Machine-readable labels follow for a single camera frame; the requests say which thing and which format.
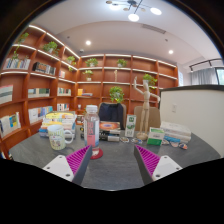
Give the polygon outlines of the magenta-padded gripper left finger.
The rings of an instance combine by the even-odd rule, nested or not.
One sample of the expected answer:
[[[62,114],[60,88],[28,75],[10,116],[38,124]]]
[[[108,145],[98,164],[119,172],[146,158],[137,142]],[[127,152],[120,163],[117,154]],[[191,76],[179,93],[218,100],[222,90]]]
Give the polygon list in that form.
[[[92,156],[92,146],[85,146],[68,156],[58,155],[44,170],[80,185]]]

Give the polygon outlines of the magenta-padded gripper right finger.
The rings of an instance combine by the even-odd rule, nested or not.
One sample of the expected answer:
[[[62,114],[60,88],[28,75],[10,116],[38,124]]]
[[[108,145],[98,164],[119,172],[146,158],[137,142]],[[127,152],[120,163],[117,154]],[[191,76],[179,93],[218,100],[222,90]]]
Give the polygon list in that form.
[[[134,146],[134,156],[145,185],[182,169],[168,155],[158,156],[142,146]]]

